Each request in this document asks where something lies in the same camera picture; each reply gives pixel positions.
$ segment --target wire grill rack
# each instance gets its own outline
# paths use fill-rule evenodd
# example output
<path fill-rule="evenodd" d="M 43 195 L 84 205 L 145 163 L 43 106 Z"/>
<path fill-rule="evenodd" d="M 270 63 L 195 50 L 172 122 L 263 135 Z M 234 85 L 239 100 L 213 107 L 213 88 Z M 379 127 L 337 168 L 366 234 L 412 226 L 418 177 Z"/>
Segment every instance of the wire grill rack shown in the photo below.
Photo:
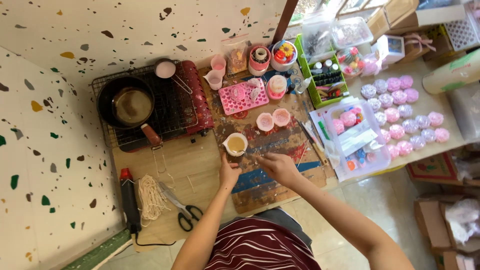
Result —
<path fill-rule="evenodd" d="M 92 81 L 92 89 L 95 97 L 98 97 L 101 89 L 110 80 L 121 76 L 136 76 L 143 79 L 152 89 L 155 97 L 154 110 L 145 121 L 163 139 L 177 137 L 186 133 L 186 128 L 195 126 L 198 119 L 191 94 L 187 93 L 178 83 L 187 83 L 185 72 L 180 61 L 174 61 L 177 70 L 172 78 L 162 79 L 155 75 L 154 66 L 145 66 L 107 76 Z M 105 144 L 109 148 L 120 147 L 126 144 L 146 140 L 145 134 L 140 127 L 132 129 L 118 129 L 107 124 L 99 116 L 104 134 Z"/>

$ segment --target scissors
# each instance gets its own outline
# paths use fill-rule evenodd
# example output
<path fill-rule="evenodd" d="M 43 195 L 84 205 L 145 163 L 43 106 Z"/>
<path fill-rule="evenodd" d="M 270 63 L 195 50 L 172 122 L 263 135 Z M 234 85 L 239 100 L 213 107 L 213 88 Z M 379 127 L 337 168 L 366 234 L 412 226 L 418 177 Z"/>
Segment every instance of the scissors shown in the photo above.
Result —
<path fill-rule="evenodd" d="M 183 205 L 181 204 L 177 197 L 175 197 L 175 195 L 173 195 L 173 192 L 163 183 L 163 182 L 159 182 L 159 185 L 160 185 L 160 189 L 162 190 L 163 194 L 178 208 L 178 211 L 179 211 L 179 215 L 178 215 L 178 219 L 179 219 L 179 224 L 180 224 L 180 227 L 186 231 L 186 232 L 189 232 L 193 229 L 193 224 L 192 224 L 192 221 L 191 219 L 194 219 L 196 221 L 200 221 L 200 218 L 195 216 L 195 214 L 192 212 L 192 209 L 195 209 L 196 211 L 199 211 L 200 212 L 200 215 L 204 215 L 203 212 L 196 206 L 194 205 Z M 182 219 L 189 225 L 189 228 L 185 228 L 182 224 Z"/>

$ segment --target pan handle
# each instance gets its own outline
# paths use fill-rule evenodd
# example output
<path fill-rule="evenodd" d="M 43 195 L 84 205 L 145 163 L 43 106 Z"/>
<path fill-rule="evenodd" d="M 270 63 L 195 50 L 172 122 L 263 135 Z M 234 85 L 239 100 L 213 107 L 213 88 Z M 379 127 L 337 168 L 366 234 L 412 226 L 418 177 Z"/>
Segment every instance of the pan handle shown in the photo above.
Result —
<path fill-rule="evenodd" d="M 148 124 L 143 124 L 141 129 L 145 133 L 145 136 L 147 136 L 152 146 L 157 146 L 162 143 L 162 139 L 160 139 L 160 136 L 158 136 L 151 126 Z"/>

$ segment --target wooden board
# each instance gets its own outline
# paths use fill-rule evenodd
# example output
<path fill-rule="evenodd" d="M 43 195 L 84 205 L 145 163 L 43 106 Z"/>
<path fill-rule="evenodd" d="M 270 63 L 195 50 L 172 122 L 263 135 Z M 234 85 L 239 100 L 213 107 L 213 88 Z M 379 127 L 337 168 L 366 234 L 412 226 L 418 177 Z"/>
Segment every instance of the wooden board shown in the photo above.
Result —
<path fill-rule="evenodd" d="M 205 76 L 210 70 L 211 68 L 200 69 L 198 71 L 199 76 Z M 288 79 L 288 84 L 293 82 L 299 85 L 303 76 L 298 65 L 295 64 L 292 70 L 293 75 Z M 270 68 L 262 76 L 264 84 L 275 74 L 283 73 Z M 223 87 L 241 83 L 250 78 L 253 78 L 253 76 L 248 71 L 240 72 L 225 78 L 224 82 L 226 83 L 223 84 Z M 237 158 L 228 157 L 230 162 L 239 163 L 243 169 L 243 173 L 232 191 L 233 202 L 238 213 L 249 212 L 297 195 L 269 178 L 259 168 L 255 156 L 266 152 L 289 155 L 295 163 L 301 161 L 299 171 L 318 187 L 326 185 L 326 178 L 335 176 L 330 165 L 321 166 L 320 160 L 308 142 L 306 135 L 295 121 L 295 118 L 302 122 L 307 121 L 309 119 L 308 112 L 314 110 L 308 92 L 305 91 L 301 95 L 288 94 L 280 100 L 270 99 L 270 102 L 263 106 L 226 115 L 218 91 L 212 90 L 205 79 L 201 81 L 215 123 L 214 132 L 218 147 L 224 149 L 221 143 L 234 132 L 244 134 L 248 140 L 247 154 Z M 290 112 L 292 116 L 290 123 L 285 127 L 275 126 L 269 132 L 258 130 L 256 126 L 258 115 L 262 112 L 273 113 L 278 108 L 285 108 Z"/>

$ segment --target terrazzo patterned wall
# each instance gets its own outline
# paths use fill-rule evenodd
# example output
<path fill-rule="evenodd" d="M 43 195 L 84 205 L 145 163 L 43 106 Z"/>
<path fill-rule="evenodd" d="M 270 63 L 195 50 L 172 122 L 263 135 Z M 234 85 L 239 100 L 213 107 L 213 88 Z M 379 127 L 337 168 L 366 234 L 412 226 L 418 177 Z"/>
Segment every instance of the terrazzo patterned wall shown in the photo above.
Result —
<path fill-rule="evenodd" d="M 286 0 L 1 0 L 0 46 L 91 91 L 160 57 L 198 67 L 221 40 L 270 44 Z"/>
<path fill-rule="evenodd" d="M 0 269 L 51 269 L 122 229 L 94 101 L 0 48 Z"/>

